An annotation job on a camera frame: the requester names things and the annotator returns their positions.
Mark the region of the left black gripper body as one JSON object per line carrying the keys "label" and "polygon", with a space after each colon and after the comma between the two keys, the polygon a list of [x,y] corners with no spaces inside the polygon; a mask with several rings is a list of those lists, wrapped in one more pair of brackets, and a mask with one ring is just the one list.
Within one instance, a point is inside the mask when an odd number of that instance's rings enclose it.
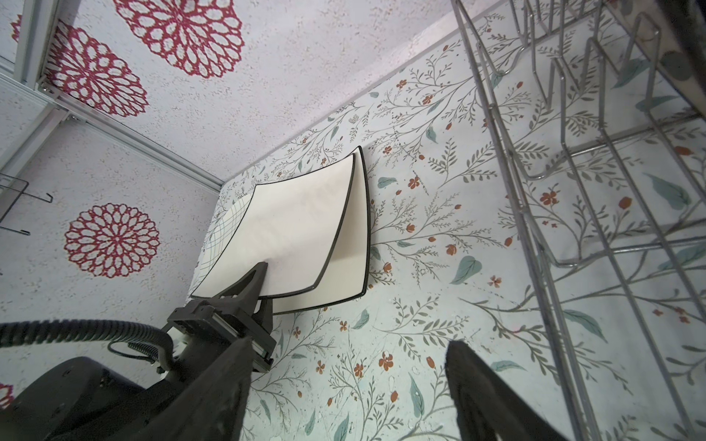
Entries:
{"label": "left black gripper body", "polygon": [[256,301],[255,312],[249,312],[236,299],[194,300],[177,308],[167,324],[186,336],[186,352],[211,345],[228,347],[250,337],[254,352],[253,371],[269,372],[273,364],[276,342],[273,330],[272,300]]}

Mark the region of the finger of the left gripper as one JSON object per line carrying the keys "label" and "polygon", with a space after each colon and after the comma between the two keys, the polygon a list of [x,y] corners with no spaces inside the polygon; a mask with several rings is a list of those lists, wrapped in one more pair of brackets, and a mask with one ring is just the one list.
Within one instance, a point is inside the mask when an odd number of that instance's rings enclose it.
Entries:
{"label": "finger of the left gripper", "polygon": [[226,321],[239,331],[252,330],[255,325],[264,331],[273,330],[272,301],[265,301],[256,311],[267,270],[266,262],[255,264],[239,281],[210,299],[217,312],[223,313]]}

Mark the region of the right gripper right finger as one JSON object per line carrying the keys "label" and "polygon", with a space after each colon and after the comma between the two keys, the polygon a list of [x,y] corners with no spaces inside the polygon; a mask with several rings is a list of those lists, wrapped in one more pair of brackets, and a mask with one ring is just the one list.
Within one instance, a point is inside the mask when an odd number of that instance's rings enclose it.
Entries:
{"label": "right gripper right finger", "polygon": [[463,341],[449,343],[445,373],[460,439],[564,439]]}

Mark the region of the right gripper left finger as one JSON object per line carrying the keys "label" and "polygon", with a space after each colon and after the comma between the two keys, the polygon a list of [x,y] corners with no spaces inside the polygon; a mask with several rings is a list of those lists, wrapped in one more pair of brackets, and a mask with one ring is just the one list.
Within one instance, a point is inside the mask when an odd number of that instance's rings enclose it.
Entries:
{"label": "right gripper left finger", "polygon": [[252,339],[232,343],[134,440],[237,440],[254,361]]}

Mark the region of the round plaid white plate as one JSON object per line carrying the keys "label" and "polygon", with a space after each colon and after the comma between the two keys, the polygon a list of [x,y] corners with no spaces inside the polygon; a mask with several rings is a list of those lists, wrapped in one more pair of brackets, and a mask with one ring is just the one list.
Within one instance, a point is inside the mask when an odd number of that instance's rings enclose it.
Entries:
{"label": "round plaid white plate", "polygon": [[221,211],[216,213],[213,225],[205,236],[202,251],[189,286],[189,295],[193,295],[200,283],[215,265],[233,237],[242,218],[245,216],[252,194],[246,194],[238,200],[226,202]]}

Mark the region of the square white plate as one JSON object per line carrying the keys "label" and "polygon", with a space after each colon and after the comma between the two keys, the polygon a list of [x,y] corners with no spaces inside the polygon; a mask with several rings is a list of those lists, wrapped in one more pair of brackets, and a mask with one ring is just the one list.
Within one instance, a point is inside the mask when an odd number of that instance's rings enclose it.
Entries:
{"label": "square white plate", "polygon": [[353,301],[368,290],[371,209],[367,165],[357,147],[353,182],[341,230],[324,275],[313,290],[273,301],[276,315],[306,312]]}

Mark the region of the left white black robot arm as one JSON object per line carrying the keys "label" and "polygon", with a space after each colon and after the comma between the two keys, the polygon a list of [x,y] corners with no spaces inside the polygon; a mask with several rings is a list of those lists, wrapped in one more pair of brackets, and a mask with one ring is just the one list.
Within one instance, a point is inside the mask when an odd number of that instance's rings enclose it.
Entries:
{"label": "left white black robot arm", "polygon": [[144,388],[81,356],[47,371],[1,410],[5,440],[237,440],[252,375],[270,370],[273,305],[257,263],[211,299],[178,308],[167,324],[109,320],[5,323],[3,347],[104,342],[160,375]]}

